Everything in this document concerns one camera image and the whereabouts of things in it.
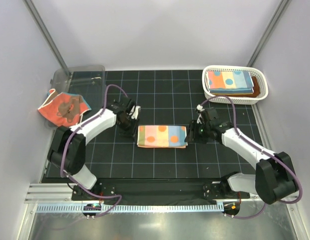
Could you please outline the peach dotted towel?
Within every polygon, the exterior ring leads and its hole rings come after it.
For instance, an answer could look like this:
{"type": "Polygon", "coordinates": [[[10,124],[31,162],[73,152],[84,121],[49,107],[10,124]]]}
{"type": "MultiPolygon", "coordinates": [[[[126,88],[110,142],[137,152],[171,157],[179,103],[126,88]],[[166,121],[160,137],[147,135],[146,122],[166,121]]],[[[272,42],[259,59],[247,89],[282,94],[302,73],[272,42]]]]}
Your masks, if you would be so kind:
{"type": "Polygon", "coordinates": [[[180,148],[188,146],[187,130],[180,125],[140,125],[137,146],[140,148],[180,148]]]}

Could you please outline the light blue dotted towel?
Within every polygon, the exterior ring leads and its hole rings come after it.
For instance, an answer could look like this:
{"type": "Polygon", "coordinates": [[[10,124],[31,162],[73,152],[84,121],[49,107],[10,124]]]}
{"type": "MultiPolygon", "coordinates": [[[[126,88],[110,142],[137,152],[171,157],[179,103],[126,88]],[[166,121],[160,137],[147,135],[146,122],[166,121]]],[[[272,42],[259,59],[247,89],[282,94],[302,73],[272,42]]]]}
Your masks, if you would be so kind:
{"type": "Polygon", "coordinates": [[[252,90],[254,87],[250,73],[242,70],[209,70],[205,76],[210,90],[252,90]]]}

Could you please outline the salmon pink towel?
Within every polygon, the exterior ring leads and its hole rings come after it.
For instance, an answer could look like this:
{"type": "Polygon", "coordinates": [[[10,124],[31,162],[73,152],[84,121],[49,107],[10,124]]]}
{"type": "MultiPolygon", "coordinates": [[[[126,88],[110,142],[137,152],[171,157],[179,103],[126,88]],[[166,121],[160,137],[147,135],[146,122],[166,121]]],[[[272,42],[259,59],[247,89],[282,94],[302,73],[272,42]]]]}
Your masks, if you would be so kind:
{"type": "Polygon", "coordinates": [[[52,88],[38,112],[48,121],[60,127],[71,127],[81,123],[83,115],[91,110],[79,94],[58,92],[52,88]]]}

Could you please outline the brown towel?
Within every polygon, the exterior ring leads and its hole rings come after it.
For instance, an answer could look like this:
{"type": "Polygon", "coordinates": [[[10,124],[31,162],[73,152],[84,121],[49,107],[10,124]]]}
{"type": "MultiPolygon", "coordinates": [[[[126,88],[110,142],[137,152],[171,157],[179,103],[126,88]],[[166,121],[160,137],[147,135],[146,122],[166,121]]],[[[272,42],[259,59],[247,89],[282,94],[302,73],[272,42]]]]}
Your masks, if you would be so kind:
{"type": "Polygon", "coordinates": [[[252,81],[253,81],[253,93],[245,93],[245,94],[234,94],[234,93],[228,93],[226,94],[229,97],[246,97],[246,98],[256,98],[260,94],[260,87],[257,82],[257,78],[255,76],[252,76],[252,81]]]}

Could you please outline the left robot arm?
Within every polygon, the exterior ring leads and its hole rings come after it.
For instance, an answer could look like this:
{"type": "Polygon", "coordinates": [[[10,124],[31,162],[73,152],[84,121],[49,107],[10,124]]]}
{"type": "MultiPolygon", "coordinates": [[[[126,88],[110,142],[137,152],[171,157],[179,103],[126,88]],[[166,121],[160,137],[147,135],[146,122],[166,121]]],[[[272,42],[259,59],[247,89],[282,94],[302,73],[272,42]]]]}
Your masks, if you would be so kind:
{"type": "Polygon", "coordinates": [[[141,107],[135,101],[124,96],[77,125],[58,127],[50,145],[48,161],[60,169],[61,176],[76,183],[89,200],[117,198],[118,195],[101,195],[97,177],[85,164],[86,146],[97,135],[114,126],[118,126],[125,136],[134,138],[140,111],[141,107]]]}

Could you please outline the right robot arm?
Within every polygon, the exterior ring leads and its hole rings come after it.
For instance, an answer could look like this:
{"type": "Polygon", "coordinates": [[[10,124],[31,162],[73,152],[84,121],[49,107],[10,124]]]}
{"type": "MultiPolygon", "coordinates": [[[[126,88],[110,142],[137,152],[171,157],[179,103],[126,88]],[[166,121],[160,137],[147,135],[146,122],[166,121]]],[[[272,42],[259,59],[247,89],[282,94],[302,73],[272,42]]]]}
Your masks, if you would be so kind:
{"type": "Polygon", "coordinates": [[[254,174],[232,173],[221,179],[220,192],[225,198],[232,198],[237,192],[258,195],[266,204],[285,200],[291,194],[302,196],[302,188],[296,177],[290,156],[285,152],[275,153],[264,148],[239,128],[228,121],[222,121],[216,109],[196,108],[198,118],[190,122],[185,141],[206,144],[216,141],[236,152],[255,170],[254,174]]]}

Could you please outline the clear plastic bin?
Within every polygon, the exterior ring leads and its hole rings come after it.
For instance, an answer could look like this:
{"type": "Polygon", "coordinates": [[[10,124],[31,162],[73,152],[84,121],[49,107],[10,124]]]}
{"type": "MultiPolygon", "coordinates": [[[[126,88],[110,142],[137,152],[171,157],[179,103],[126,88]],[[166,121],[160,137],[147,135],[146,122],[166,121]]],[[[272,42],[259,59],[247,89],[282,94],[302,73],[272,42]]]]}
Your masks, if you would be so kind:
{"type": "Polygon", "coordinates": [[[58,93],[81,95],[91,108],[82,120],[92,117],[104,104],[106,72],[103,65],[87,65],[69,68],[69,74],[61,68],[55,71],[51,88],[58,93]]]}

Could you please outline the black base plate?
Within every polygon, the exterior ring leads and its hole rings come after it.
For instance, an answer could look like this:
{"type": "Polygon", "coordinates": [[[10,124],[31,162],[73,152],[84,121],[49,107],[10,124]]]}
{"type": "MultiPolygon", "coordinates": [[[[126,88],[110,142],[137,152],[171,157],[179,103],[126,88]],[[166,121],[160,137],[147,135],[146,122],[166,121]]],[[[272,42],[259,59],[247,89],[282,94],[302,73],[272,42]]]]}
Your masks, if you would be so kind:
{"type": "Polygon", "coordinates": [[[121,195],[123,199],[161,197],[181,199],[182,196],[214,199],[250,197],[249,193],[231,190],[220,178],[99,178],[89,190],[97,198],[121,195]]]}

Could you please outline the aluminium rail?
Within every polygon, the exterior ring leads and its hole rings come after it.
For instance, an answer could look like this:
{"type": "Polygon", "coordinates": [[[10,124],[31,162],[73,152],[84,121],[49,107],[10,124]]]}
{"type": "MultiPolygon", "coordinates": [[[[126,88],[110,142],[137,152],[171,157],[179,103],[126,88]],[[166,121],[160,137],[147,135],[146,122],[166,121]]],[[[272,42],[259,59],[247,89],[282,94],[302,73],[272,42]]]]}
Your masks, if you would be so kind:
{"type": "MultiPolygon", "coordinates": [[[[53,202],[65,202],[65,201],[77,201],[77,202],[101,202],[104,201],[107,204],[114,204],[118,197],[111,199],[102,199],[92,197],[85,192],[83,192],[76,185],[69,187],[67,184],[61,183],[40,183],[33,184],[29,187],[28,193],[26,195],[26,201],[28,202],[41,202],[41,203],[53,203],[53,202]]],[[[203,197],[196,198],[194,196],[185,197],[182,196],[181,199],[175,199],[170,197],[159,197],[154,200],[145,198],[128,198],[120,201],[121,205],[140,205],[140,206],[173,206],[173,205],[206,205],[214,201],[238,201],[247,200],[242,197],[233,199],[204,199],[203,197]]]]}

